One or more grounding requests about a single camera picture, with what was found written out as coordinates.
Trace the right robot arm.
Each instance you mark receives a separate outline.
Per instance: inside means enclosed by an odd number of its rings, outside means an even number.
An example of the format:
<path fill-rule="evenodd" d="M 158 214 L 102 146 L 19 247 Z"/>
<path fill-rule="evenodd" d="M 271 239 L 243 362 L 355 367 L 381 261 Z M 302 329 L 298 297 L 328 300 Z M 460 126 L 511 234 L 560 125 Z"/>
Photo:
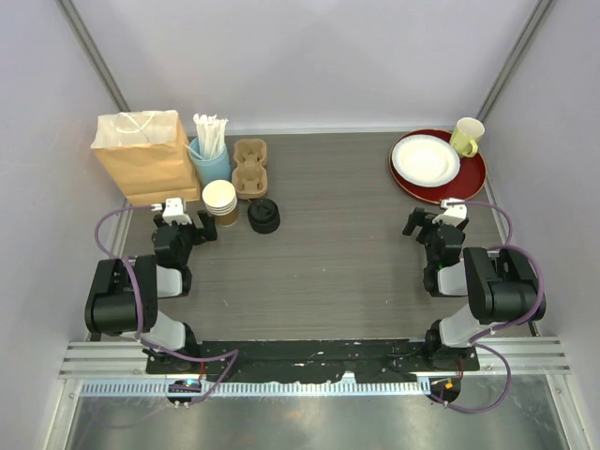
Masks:
<path fill-rule="evenodd" d="M 423 286 L 432 297 L 464 297 L 465 306 L 435 321 L 422 343 L 389 358 L 396 369 L 475 371 L 474 344 L 493 332 L 541 320 L 546 300 L 539 276 L 522 251 L 507 244 L 499 249 L 464 247 L 469 220 L 457 200 L 442 203 L 434 214 L 416 207 L 402 230 L 424 247 Z"/>

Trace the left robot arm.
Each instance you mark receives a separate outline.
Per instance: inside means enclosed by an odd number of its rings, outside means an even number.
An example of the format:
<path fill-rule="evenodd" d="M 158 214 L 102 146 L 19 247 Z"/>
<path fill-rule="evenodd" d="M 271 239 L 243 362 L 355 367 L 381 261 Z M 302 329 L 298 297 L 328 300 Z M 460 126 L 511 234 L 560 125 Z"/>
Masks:
<path fill-rule="evenodd" d="M 201 345 L 190 326 L 159 311 L 162 298 L 189 294 L 191 250 L 218 238 L 216 222 L 199 211 L 202 226 L 189 218 L 166 221 L 154 216 L 154 252 L 100 261 L 84 309 L 84 321 L 95 337 L 133 338 L 144 346 L 146 370 L 151 374 L 188 374 L 205 369 Z"/>

